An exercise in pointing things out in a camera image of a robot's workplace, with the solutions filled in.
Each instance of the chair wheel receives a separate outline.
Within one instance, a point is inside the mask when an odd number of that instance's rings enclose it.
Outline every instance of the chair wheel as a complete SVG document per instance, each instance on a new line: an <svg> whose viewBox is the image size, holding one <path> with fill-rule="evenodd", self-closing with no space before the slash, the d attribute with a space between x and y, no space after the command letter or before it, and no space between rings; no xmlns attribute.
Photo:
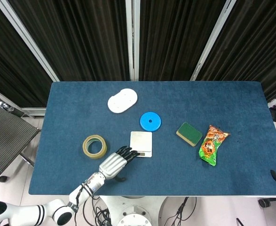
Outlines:
<svg viewBox="0 0 276 226"><path fill-rule="evenodd" d="M270 201L267 201L265 199L259 199L258 203L262 208L270 207Z"/></svg>
<svg viewBox="0 0 276 226"><path fill-rule="evenodd" d="M8 177L7 176L0 176L0 182L1 183L4 183L8 180Z"/></svg>

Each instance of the tape roll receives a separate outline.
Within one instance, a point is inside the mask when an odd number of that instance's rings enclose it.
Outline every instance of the tape roll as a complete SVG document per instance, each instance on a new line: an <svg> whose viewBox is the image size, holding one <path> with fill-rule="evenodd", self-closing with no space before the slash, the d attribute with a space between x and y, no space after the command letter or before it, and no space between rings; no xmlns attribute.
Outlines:
<svg viewBox="0 0 276 226"><path fill-rule="evenodd" d="M101 142L102 144L101 150L95 154L90 153L89 147L93 142L96 142L96 141ZM88 136L83 142L82 149L83 149L83 152L91 159L100 159L105 155L107 146L106 146L105 140L101 136L91 135L91 136Z"/></svg>

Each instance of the black cable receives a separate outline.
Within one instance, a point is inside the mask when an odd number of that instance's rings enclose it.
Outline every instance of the black cable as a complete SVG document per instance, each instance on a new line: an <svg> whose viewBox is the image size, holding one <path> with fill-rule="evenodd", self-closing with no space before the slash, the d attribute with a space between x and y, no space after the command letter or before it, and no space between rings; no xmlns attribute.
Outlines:
<svg viewBox="0 0 276 226"><path fill-rule="evenodd" d="M88 225L94 226L94 225L92 225L92 224L87 220L87 218L86 218L86 215L85 215L85 206L86 206L86 202L87 202L87 200L86 200L85 203L83 204L83 208L82 208L83 218L85 219L85 221L87 222Z"/></svg>
<svg viewBox="0 0 276 226"><path fill-rule="evenodd" d="M170 218L174 218L176 215L177 215L177 214L175 214L175 215L174 215L174 216L172 216L172 217L167 218L167 220L166 220L166 222L165 222L164 226L166 226L166 223L167 223L167 221L168 221Z"/></svg>
<svg viewBox="0 0 276 226"><path fill-rule="evenodd" d="M75 215L74 215L74 222L75 222L75 226L77 226L77 222L76 222L76 212L75 212Z"/></svg>
<svg viewBox="0 0 276 226"><path fill-rule="evenodd" d="M184 219L182 221L188 220L192 216L192 214L194 213L195 207L196 207L196 203L197 203L197 197L195 197L195 205L194 205L193 211L191 212L191 214L189 215L189 217L187 217L186 219Z"/></svg>
<svg viewBox="0 0 276 226"><path fill-rule="evenodd" d="M240 224L240 226L244 226L244 225L242 224L242 222L239 220L239 218L236 218L236 222L238 222L238 223Z"/></svg>
<svg viewBox="0 0 276 226"><path fill-rule="evenodd" d="M182 203L182 204L180 205L180 207L178 208L176 214L175 214L174 216L172 216L172 217L169 217L169 218L166 220L164 226L166 226L166 223L167 223L167 221L168 221L170 218L174 218L174 217L175 217L175 219L173 220L171 226L175 226L176 220L178 220L177 226L181 226L181 222L182 222L182 221L188 220L188 219L192 216L192 214L194 213L194 210L195 210L195 208L196 208L196 204L197 204L197 198L196 198L196 197L195 197L195 205L194 205L193 211L191 212L191 214L190 214L186 219L182 219L182 213L183 213L184 207L185 207L185 205L186 205L186 201L187 201L188 199L189 199L189 197L185 197L183 203Z"/></svg>
<svg viewBox="0 0 276 226"><path fill-rule="evenodd" d="M98 200L98 199L99 197L97 199L92 197L92 207L93 207L93 212L95 214L95 224L96 226L111 226L109 209L106 208L102 210L100 207L98 206L96 207L94 204L94 200Z"/></svg>

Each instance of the black curtain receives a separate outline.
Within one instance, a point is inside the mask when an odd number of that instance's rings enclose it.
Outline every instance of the black curtain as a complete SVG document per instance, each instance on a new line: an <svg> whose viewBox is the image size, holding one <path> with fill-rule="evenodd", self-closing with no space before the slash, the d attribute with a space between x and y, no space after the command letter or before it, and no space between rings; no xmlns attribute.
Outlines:
<svg viewBox="0 0 276 226"><path fill-rule="evenodd" d="M0 93L20 107L45 107L51 83L0 10Z"/></svg>
<svg viewBox="0 0 276 226"><path fill-rule="evenodd" d="M189 80L225 0L141 0L139 80Z"/></svg>
<svg viewBox="0 0 276 226"><path fill-rule="evenodd" d="M61 81L129 80L124 0L9 0Z"/></svg>
<svg viewBox="0 0 276 226"><path fill-rule="evenodd" d="M260 81L276 98L276 0L238 0L197 80Z"/></svg>

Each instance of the white plastic object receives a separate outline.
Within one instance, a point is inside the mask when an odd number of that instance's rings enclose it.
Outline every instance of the white plastic object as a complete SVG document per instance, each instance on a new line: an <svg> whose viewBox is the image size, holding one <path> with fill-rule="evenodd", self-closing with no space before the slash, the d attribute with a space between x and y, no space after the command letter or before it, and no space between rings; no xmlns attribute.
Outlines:
<svg viewBox="0 0 276 226"><path fill-rule="evenodd" d="M122 89L108 100L108 107L114 113L122 113L133 106L138 100L137 93L132 89Z"/></svg>

